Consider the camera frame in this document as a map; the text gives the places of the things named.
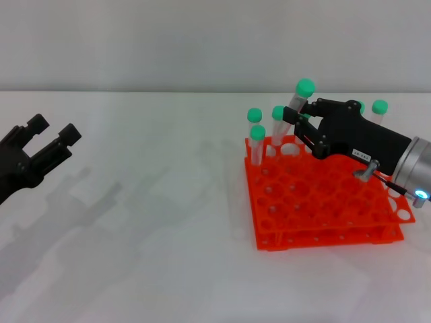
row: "green cap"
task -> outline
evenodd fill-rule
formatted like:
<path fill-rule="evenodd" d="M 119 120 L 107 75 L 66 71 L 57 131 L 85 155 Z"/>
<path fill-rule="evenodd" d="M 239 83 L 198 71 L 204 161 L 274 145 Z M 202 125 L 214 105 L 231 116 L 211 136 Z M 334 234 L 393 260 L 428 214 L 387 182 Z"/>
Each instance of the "green cap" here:
<path fill-rule="evenodd" d="M 258 108 L 251 108 L 247 112 L 247 120 L 252 123 L 258 123 L 262 120 L 262 111 Z"/>
<path fill-rule="evenodd" d="M 283 119 L 284 107 L 283 106 L 275 106 L 272 110 L 272 117 L 277 121 Z"/>
<path fill-rule="evenodd" d="M 383 100 L 376 100 L 372 104 L 371 110 L 375 114 L 384 115 L 386 112 L 388 112 L 388 102 L 383 101 Z"/>
<path fill-rule="evenodd" d="M 265 128 L 259 125 L 251 127 L 250 137 L 256 141 L 264 140 Z"/>
<path fill-rule="evenodd" d="M 316 91 L 316 86 L 310 79 L 301 79 L 298 84 L 296 84 L 296 93 L 303 98 L 311 97 L 314 91 Z"/>
<path fill-rule="evenodd" d="M 361 114 L 364 114 L 365 104 L 362 101 L 358 101 L 361 104 Z"/>

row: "white tabletop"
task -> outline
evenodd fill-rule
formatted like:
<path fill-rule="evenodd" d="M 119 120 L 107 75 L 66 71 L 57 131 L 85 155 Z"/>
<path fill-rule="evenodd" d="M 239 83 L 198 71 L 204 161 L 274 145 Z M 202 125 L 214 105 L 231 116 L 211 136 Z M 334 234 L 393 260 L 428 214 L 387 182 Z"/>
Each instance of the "white tabletop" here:
<path fill-rule="evenodd" d="M 390 104 L 431 139 L 430 94 L 319 94 Z M 0 206 L 0 322 L 431 322 L 431 208 L 404 242 L 256 250 L 246 112 L 290 94 L 0 92 L 0 138 L 41 113 L 73 157 Z"/>

